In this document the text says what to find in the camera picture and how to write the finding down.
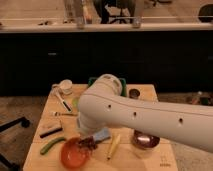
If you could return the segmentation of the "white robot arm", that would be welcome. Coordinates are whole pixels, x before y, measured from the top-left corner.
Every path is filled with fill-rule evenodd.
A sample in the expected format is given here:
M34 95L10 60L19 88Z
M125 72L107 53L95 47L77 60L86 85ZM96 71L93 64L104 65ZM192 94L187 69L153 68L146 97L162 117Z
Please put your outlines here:
M213 107L123 97L121 81L103 74L78 100L77 125L91 135L118 125L213 153Z

